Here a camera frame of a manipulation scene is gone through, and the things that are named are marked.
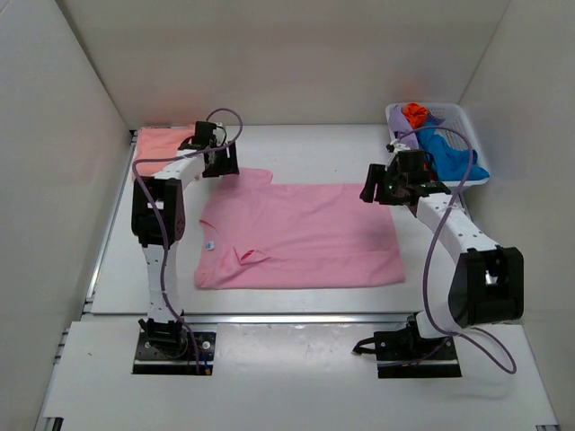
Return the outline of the pink t shirt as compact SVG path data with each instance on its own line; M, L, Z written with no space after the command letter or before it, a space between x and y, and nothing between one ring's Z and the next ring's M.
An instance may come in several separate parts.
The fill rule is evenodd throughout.
M275 184L243 168L211 192L199 218L201 289L388 286L406 276L394 220L359 184Z

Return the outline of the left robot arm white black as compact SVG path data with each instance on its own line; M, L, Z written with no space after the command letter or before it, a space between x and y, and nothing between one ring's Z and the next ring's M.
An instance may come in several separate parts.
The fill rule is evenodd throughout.
M149 311L142 324L168 357L182 355L190 332L183 320L176 255L186 228L184 191L201 178L239 172L235 143L221 123L143 128L131 165L131 230L146 260Z

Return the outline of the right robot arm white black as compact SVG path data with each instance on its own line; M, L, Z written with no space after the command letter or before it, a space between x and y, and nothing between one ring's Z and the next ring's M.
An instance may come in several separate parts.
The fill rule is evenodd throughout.
M456 192L433 180L421 150L397 150L387 164L372 163L360 198L366 203L407 207L432 232L455 263L450 286L433 290L425 280L417 329L402 338L403 351L423 359L435 339L466 328L515 321L524 314L524 257L495 242L456 204Z

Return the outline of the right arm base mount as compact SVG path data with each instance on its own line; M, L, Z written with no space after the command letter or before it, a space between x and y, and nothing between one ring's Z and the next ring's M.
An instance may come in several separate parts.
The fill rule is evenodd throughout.
M360 340L352 353L374 356L380 380L462 376L453 338L423 338L412 317L399 329L376 330L372 337Z

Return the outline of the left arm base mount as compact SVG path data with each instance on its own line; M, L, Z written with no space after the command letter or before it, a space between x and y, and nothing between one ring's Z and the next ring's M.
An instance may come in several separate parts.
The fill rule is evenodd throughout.
M140 319L132 373L145 375L211 376L217 334L195 331L194 339L180 322Z

